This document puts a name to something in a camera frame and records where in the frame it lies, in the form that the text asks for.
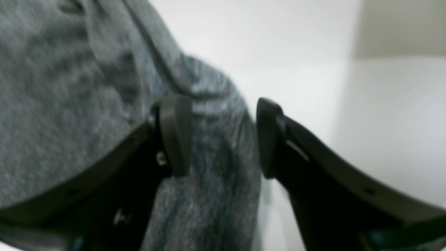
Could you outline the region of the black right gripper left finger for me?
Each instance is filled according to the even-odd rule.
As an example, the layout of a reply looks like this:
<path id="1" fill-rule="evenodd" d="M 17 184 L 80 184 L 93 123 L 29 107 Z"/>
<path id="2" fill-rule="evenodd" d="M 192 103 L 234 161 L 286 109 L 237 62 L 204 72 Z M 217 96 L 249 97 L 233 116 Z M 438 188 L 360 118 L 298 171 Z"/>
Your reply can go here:
<path id="1" fill-rule="evenodd" d="M 148 121 L 83 173 L 1 210 L 1 242 L 19 251 L 138 251 L 159 185 L 188 174 L 192 100 L 163 98 Z"/>

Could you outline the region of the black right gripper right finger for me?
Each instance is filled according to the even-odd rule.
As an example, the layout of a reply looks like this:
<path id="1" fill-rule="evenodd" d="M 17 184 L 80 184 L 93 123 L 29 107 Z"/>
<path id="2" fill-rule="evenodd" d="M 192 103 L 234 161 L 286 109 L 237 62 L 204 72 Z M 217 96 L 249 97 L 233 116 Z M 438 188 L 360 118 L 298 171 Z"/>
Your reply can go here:
<path id="1" fill-rule="evenodd" d="M 270 99 L 256 126 L 263 176 L 288 192 L 306 250 L 445 250 L 445 209 L 358 170 Z"/>

